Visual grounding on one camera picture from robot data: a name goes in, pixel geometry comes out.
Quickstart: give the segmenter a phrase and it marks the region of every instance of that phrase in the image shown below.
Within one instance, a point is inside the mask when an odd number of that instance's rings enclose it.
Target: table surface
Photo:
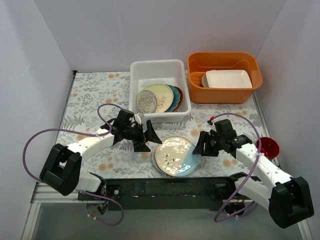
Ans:
[[[97,108],[103,103],[114,103],[125,109],[129,106],[130,72],[85,72],[77,73],[70,91],[61,128],[82,133],[94,133],[103,125],[97,115]],[[244,104],[195,104],[191,102],[191,114],[181,122],[154,123],[153,127],[161,139],[179,135],[197,144],[200,131],[209,131],[207,120],[221,113],[237,113],[253,122],[261,136],[266,136],[261,115],[252,95]],[[108,120],[117,116],[119,109],[105,106],[102,116]],[[256,142],[254,130],[242,118],[226,116],[232,122],[238,135],[245,134]],[[80,141],[83,135],[60,132],[57,143],[67,145]],[[148,143],[151,150],[155,143]],[[149,152],[134,153],[131,142],[123,140],[105,148],[82,162],[81,172],[95,173],[103,178],[171,178],[157,171]],[[199,157],[197,168],[186,177],[227,177],[249,169],[228,153],[218,157]]]

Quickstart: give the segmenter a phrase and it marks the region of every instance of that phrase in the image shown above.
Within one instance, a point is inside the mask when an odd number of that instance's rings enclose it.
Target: white enclosure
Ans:
[[[35,0],[72,70],[128,71],[135,61],[199,51],[256,56],[285,0]]]
[[[36,132],[59,127],[72,71],[33,0],[0,1],[0,239],[20,239],[35,181],[25,172],[22,151]],[[57,133],[36,139],[28,150],[39,175]]]
[[[319,0],[288,0],[257,56],[266,125],[280,145],[282,169],[309,183],[315,215],[307,222],[315,240],[320,239],[319,23]]]
[[[0,20],[0,239],[22,235],[35,186],[23,147],[60,125],[72,70],[128,71],[162,59],[187,67],[198,51],[257,57],[266,125],[283,170],[309,182],[315,216],[307,221],[320,239],[320,0],[1,0]],[[35,175],[56,136],[30,145]]]

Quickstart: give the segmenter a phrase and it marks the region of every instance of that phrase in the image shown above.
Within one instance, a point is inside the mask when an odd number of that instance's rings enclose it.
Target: plate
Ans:
[[[184,101],[184,93],[181,91],[180,88],[178,88],[177,86],[175,86],[175,88],[179,91],[180,93],[180,100],[179,100],[179,103],[178,103],[178,106],[173,109],[173,112],[177,112],[179,110],[179,108],[181,107],[183,101]]]
[[[166,174],[183,177],[196,169],[198,155],[192,152],[195,145],[184,136],[169,136],[154,151],[155,162]]]
[[[157,108],[156,95],[152,91],[142,90],[136,96],[135,104],[143,114],[154,113]]]
[[[252,89],[250,77],[245,70],[211,70],[205,76],[209,88]]]
[[[173,92],[173,101],[171,106],[168,108],[168,110],[166,111],[167,113],[171,113],[173,112],[173,110],[178,107],[179,101],[180,101],[180,93],[178,91],[178,89],[176,89],[174,86],[172,85],[168,85],[172,92]]]
[[[155,113],[164,113],[170,108],[174,100],[174,92],[166,84],[152,84],[147,86],[144,90],[149,90],[154,93],[157,100]]]

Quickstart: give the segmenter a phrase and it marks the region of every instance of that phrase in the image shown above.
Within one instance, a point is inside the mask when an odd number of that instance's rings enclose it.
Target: red bowl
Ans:
[[[270,137],[261,137],[261,153],[269,159],[274,159],[280,153],[280,147],[278,143]],[[255,146],[259,148],[259,141],[255,143]]]

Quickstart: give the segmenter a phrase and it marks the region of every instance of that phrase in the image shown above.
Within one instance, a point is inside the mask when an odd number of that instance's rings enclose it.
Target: stack of plates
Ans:
[[[139,92],[136,106],[143,114],[177,112],[183,98],[183,92],[177,86],[152,84]]]
[[[192,154],[194,149],[194,144],[186,137],[170,136],[156,147],[152,161],[158,171],[183,177],[192,173],[198,165],[198,155]]]

